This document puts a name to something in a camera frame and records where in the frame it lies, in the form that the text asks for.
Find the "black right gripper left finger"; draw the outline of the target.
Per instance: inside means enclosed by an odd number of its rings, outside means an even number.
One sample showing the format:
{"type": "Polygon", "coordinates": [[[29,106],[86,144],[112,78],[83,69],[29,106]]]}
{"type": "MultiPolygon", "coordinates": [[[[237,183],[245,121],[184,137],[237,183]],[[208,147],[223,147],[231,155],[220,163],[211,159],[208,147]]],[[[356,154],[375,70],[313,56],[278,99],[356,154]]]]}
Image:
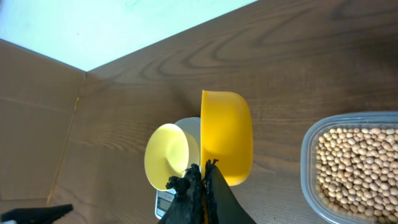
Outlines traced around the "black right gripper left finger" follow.
{"type": "Polygon", "coordinates": [[[204,185],[197,164],[185,170],[184,177],[171,176],[167,189],[176,191],[174,199],[158,224],[202,224],[205,221],[203,206],[204,185]]]}

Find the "yellow plastic measuring scoop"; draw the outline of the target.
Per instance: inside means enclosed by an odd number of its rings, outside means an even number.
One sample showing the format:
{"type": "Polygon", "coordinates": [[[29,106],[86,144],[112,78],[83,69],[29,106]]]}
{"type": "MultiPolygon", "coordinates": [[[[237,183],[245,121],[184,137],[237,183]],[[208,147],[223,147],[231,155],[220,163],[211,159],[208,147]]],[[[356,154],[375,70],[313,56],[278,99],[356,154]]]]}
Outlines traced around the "yellow plastic measuring scoop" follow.
{"type": "Polygon", "coordinates": [[[229,187],[242,184],[253,162],[253,131],[246,100],[230,91],[202,91],[201,168],[217,159],[229,187]]]}

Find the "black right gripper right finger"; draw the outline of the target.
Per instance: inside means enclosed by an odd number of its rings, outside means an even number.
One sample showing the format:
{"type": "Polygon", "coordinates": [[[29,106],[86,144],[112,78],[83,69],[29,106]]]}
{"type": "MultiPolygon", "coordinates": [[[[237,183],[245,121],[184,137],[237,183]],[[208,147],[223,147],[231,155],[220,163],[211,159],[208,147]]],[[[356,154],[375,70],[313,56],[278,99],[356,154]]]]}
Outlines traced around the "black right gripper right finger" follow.
{"type": "Polygon", "coordinates": [[[205,164],[206,208],[209,224],[256,224],[239,204],[216,166],[217,159],[205,164]]]}

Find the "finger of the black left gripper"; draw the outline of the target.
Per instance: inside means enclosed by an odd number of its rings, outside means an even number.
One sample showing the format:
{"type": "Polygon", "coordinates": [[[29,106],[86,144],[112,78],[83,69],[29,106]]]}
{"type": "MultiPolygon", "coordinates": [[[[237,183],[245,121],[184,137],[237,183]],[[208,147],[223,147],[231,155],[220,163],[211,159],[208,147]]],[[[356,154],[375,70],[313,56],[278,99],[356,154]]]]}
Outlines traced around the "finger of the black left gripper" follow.
{"type": "Polygon", "coordinates": [[[1,215],[1,224],[52,224],[73,211],[72,204],[41,208],[15,208],[1,215]]]}

